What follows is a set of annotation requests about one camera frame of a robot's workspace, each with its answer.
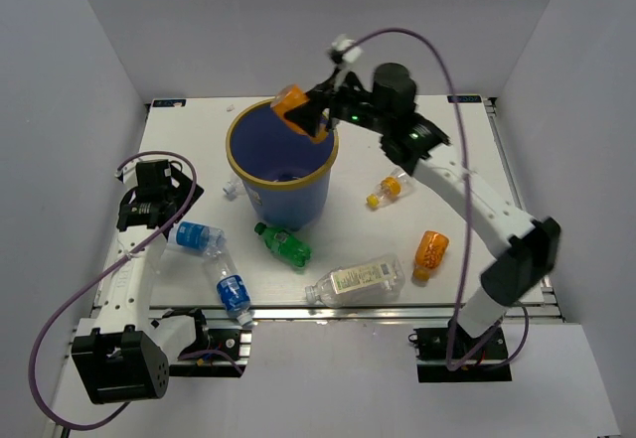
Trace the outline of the blue label water bottle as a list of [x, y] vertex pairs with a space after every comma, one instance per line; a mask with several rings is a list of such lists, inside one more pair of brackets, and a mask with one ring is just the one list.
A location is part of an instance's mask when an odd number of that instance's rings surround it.
[[221, 229], [182, 220], [170, 229], [167, 247], [183, 253], [206, 255], [223, 249], [225, 243], [226, 236]]

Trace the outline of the orange patterned bottle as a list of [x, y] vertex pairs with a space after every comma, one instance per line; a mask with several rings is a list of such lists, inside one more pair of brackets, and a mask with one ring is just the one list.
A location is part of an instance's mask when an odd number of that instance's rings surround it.
[[449, 243], [444, 234], [426, 231], [415, 252], [412, 276], [416, 280], [427, 281], [440, 266]]

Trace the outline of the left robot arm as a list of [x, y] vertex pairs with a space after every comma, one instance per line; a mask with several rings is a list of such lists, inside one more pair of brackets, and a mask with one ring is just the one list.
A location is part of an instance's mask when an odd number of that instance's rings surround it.
[[128, 190], [116, 224], [119, 265], [90, 332], [75, 337], [72, 358], [94, 404], [161, 398], [181, 354], [203, 355], [210, 345], [196, 308], [150, 317], [160, 259], [176, 224], [203, 190], [175, 163], [134, 161], [120, 180]]

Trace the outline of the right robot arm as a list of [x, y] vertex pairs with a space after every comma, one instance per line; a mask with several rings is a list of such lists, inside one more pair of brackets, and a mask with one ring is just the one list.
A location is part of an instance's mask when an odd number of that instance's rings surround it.
[[445, 200], [464, 218], [468, 232], [482, 239], [494, 261], [448, 333], [450, 349], [469, 358], [483, 348], [484, 334], [553, 271], [561, 228], [552, 218], [535, 219], [516, 208], [471, 172], [448, 135], [417, 112], [416, 92], [406, 67], [386, 63], [375, 69], [370, 90], [354, 73], [334, 69], [308, 91], [285, 88], [271, 108], [313, 140], [340, 121], [380, 134], [385, 155]]

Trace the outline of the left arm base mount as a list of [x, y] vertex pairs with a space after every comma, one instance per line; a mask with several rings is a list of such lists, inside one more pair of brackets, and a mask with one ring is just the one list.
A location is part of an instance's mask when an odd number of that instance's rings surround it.
[[170, 377], [240, 378], [248, 330], [211, 325], [200, 308], [168, 309], [150, 320], [151, 339], [169, 361]]

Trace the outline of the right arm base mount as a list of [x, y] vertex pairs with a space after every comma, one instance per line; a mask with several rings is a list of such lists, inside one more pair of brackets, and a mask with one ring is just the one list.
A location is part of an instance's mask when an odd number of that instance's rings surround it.
[[501, 328], [478, 351], [471, 353], [479, 340], [458, 332], [452, 351], [452, 360], [468, 360], [457, 370], [446, 365], [446, 349], [449, 339], [447, 327], [414, 329], [407, 337], [416, 353], [416, 370], [419, 383], [478, 383], [510, 382], [511, 368], [501, 365], [509, 357], [506, 340]]

